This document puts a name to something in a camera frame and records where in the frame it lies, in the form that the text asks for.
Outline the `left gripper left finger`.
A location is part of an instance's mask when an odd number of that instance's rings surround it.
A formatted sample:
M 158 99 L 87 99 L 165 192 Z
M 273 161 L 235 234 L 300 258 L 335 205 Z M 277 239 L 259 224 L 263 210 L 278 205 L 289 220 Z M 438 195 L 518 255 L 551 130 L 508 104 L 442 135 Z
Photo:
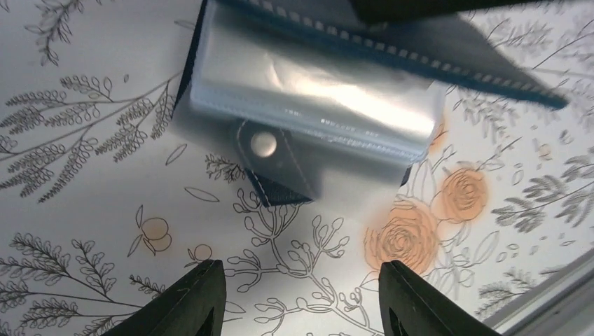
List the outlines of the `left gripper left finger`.
M 217 336 L 225 305 L 223 263 L 205 260 L 103 336 Z

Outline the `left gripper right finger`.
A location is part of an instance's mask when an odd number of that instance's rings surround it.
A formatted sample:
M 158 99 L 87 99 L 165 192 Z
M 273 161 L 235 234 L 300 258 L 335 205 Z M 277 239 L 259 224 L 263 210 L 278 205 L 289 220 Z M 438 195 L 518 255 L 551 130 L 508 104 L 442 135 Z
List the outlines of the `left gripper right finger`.
M 499 336 L 399 260 L 380 268 L 379 304 L 388 336 Z

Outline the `blue card holder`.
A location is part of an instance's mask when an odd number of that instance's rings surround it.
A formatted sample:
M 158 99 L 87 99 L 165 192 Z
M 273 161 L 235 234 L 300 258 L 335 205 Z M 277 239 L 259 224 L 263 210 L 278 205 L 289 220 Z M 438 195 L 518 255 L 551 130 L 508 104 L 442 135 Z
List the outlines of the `blue card holder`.
M 389 201 L 426 158 L 450 85 L 561 109 L 460 11 L 491 1 L 204 1 L 177 133 L 267 206 Z

